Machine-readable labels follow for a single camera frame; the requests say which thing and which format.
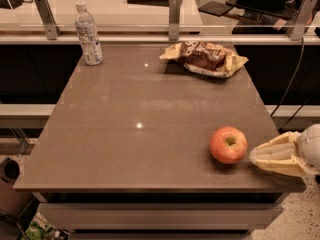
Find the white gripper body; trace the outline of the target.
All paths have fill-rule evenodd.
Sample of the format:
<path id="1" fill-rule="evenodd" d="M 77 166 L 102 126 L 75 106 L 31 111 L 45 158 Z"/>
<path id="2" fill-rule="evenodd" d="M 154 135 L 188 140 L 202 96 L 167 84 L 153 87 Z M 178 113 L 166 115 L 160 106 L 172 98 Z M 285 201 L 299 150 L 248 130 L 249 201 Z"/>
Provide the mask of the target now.
<path id="1" fill-rule="evenodd" d="M 297 138 L 298 161 L 308 174 L 320 174 L 320 124 L 304 130 Z"/>

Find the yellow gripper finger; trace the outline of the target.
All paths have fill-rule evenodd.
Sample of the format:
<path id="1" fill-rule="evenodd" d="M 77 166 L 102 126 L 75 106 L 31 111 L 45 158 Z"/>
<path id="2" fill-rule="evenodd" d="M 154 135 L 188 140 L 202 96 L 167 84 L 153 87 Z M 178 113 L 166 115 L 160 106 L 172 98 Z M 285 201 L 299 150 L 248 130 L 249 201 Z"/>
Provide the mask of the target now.
<path id="1" fill-rule="evenodd" d="M 278 151 L 296 151 L 297 139 L 300 137 L 299 132 L 285 132 L 270 141 L 263 143 L 254 148 L 259 153 L 275 153 Z"/>
<path id="2" fill-rule="evenodd" d="M 301 177 L 302 170 L 298 165 L 293 148 L 284 150 L 254 149 L 249 160 L 258 168 L 282 175 Z"/>

